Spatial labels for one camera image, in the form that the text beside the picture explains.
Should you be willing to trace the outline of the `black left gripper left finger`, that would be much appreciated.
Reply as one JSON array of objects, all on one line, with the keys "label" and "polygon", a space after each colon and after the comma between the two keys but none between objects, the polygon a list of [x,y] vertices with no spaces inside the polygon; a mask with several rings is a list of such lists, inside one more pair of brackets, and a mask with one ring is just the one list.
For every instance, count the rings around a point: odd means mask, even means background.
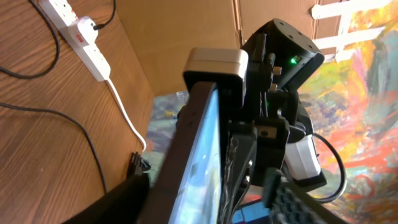
[{"label": "black left gripper left finger", "polygon": [[135,223],[146,201],[149,187],[148,174],[130,177],[65,223]]}]

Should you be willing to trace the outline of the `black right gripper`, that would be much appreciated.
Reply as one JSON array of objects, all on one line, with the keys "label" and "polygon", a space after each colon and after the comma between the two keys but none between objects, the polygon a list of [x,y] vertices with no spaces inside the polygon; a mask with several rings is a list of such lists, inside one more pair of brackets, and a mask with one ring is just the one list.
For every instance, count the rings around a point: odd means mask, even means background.
[{"label": "black right gripper", "polygon": [[256,132],[229,137],[224,165],[220,222],[231,223],[249,184],[261,186],[268,168],[280,169],[286,145],[300,140],[297,90],[246,93],[243,107],[230,112],[232,121],[243,122]]}]

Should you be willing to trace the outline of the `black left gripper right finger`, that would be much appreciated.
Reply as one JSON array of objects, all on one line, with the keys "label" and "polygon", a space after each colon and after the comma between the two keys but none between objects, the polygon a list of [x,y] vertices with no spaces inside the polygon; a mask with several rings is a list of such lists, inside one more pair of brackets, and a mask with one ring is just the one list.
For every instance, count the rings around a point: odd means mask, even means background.
[{"label": "black left gripper right finger", "polygon": [[265,172],[262,200],[271,223],[345,224],[276,168]]}]

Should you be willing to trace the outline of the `Samsung Galaxy smartphone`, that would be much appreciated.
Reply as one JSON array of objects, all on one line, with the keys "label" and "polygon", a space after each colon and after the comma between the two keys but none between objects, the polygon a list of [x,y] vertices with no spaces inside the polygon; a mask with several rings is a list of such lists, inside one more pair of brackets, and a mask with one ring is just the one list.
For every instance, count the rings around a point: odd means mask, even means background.
[{"label": "Samsung Galaxy smartphone", "polygon": [[198,82],[180,113],[138,223],[216,223],[220,198],[218,90],[215,83]]}]

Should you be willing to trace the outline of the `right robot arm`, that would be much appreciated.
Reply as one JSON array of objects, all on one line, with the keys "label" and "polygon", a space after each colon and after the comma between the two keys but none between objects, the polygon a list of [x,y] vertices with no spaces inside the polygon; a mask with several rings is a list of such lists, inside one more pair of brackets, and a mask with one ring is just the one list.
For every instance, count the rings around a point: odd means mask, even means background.
[{"label": "right robot arm", "polygon": [[221,105],[223,189],[218,217],[230,223],[251,185],[273,223],[323,220],[299,203],[322,204],[309,191],[326,185],[313,124],[298,88],[324,56],[299,30],[280,19],[259,28],[243,46],[249,56],[243,105]]}]

